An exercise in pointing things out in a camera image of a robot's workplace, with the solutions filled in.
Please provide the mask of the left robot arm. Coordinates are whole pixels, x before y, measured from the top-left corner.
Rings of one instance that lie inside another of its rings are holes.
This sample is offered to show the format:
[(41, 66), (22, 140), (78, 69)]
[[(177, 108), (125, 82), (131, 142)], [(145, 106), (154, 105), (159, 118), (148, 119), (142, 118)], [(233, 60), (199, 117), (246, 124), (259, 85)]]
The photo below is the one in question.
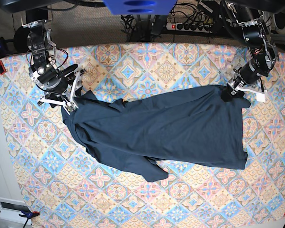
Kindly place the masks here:
[(285, 10), (285, 0), (222, 0), (220, 15), (227, 32), (248, 47), (251, 59), (239, 69), (234, 69), (221, 98), (229, 102), (243, 97), (245, 92), (256, 95), (265, 102), (267, 90), (262, 78), (267, 77), (279, 61), (279, 54), (271, 33), (263, 19), (264, 12), (277, 14)]

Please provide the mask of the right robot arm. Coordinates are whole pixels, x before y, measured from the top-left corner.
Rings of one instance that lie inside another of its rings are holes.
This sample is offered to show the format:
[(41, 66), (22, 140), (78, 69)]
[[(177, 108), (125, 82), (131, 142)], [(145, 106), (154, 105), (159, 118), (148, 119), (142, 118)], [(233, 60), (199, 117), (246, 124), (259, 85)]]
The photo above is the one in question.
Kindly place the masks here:
[(51, 29), (45, 24), (50, 21), (47, 5), (50, 0), (1, 0), (0, 9), (15, 13), (24, 11), (26, 20), (22, 27), (29, 30), (27, 46), (31, 51), (32, 64), (29, 74), (32, 82), (44, 92), (38, 105), (50, 104), (51, 107), (61, 106), (72, 112), (79, 106), (75, 100), (82, 88), (84, 70), (78, 70), (73, 64), (60, 70), (56, 63), (57, 45), (51, 39)]

